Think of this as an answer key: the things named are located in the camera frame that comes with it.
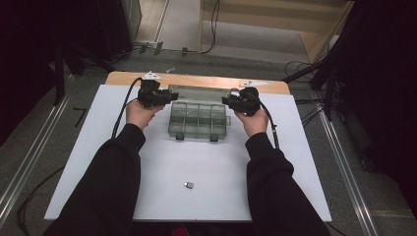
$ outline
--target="handheld controller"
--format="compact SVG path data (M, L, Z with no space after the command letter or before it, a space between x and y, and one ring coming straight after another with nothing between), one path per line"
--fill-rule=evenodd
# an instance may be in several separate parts
M239 90L239 95L230 94L229 97L222 97L221 102L228 105L230 109L253 116L261 109L259 93L256 88L248 87Z
M160 83L154 80L141 80L138 91L138 101L145 108L166 105L178 99L178 92L169 92L169 89L159 89Z

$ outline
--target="black jacket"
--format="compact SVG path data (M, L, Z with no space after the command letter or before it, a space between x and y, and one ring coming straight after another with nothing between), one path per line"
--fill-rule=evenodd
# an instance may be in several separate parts
M130 235L141 183L141 129L127 124L96 153L59 217L44 235ZM292 179L292 164L267 134L246 142L249 208L257 235L329 235Z

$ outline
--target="person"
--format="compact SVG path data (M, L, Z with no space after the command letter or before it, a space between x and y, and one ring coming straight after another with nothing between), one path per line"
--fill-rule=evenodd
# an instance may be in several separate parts
M161 109L144 108L138 101L126 107L123 130L99 148L59 217L43 235L131 235L141 183L139 152L146 141L143 130ZM256 235L329 235L293 180L292 164L272 147L265 112L260 109L251 117L235 114L249 137L245 143L251 158L248 203Z

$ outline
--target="black curtain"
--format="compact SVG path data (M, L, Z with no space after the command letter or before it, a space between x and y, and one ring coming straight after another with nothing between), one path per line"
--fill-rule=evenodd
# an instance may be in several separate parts
M398 182L417 215L417 5L357 0L338 51L341 94L372 140L363 154Z
M0 146L53 88L54 46L30 1L0 1Z

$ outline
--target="clear plastic box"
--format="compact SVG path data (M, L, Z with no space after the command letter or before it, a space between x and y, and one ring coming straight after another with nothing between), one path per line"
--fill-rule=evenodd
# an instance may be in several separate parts
M205 139L212 142L226 137L226 107L222 96L230 94L229 89L169 86L171 92L178 92L178 100L172 102L168 133L177 140Z

